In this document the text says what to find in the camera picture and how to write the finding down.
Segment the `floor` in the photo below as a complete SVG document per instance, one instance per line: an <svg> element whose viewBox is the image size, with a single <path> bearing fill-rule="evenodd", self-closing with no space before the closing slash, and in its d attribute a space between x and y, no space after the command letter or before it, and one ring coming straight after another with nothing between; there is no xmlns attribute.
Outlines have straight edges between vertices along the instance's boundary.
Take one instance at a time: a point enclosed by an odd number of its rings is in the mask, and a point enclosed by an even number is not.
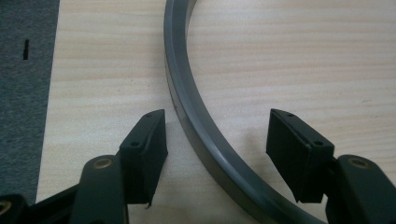
<svg viewBox="0 0 396 224"><path fill-rule="evenodd" d="M0 195L35 202L59 0L0 1Z"/></svg>

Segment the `black mark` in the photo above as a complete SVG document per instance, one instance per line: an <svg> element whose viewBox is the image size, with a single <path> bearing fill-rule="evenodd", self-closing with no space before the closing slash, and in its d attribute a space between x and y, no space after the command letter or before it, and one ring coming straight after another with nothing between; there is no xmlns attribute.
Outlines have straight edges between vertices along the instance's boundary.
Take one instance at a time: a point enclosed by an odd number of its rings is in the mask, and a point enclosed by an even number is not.
<svg viewBox="0 0 396 224"><path fill-rule="evenodd" d="M23 49L23 59L28 60L29 59L29 40L25 40L25 46Z"/></svg>

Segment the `wooden table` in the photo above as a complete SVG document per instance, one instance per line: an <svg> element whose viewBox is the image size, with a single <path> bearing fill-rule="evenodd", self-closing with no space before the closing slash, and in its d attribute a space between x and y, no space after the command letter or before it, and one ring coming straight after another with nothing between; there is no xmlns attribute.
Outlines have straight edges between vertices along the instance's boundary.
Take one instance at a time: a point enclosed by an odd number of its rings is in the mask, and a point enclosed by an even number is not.
<svg viewBox="0 0 396 224"><path fill-rule="evenodd" d="M164 0L61 1L37 200L77 184L164 108L169 156L132 223L255 223L185 136L164 67ZM293 201L265 154L270 108L298 115L396 184L396 2L198 0L188 39L206 106L239 155ZM326 220L324 204L299 204Z"/></svg>

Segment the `wood grain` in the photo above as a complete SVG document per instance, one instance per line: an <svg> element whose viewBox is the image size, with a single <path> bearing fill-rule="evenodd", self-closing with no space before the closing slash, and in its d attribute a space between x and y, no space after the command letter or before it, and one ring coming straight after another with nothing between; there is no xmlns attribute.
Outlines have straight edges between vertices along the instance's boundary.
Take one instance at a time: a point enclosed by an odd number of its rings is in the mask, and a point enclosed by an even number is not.
<svg viewBox="0 0 396 224"><path fill-rule="evenodd" d="M166 111L169 156L153 206L132 223L255 223L209 175L172 105L165 1L63 0L37 200L76 184L86 161L115 154L145 113ZM396 184L395 1L198 1L191 69L241 157L293 201L265 154L270 108L298 115ZM324 203L299 204L326 220Z"/></svg>

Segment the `gray curved tube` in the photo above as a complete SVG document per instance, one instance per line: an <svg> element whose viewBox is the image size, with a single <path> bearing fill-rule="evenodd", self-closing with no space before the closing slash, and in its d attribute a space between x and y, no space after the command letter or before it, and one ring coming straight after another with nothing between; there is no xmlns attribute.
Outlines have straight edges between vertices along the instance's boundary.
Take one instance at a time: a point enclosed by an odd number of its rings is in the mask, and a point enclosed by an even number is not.
<svg viewBox="0 0 396 224"><path fill-rule="evenodd" d="M167 0L163 35L169 89L198 157L226 192L261 223L322 223L282 197L233 150L206 110L192 77L187 30L196 0Z"/></svg>

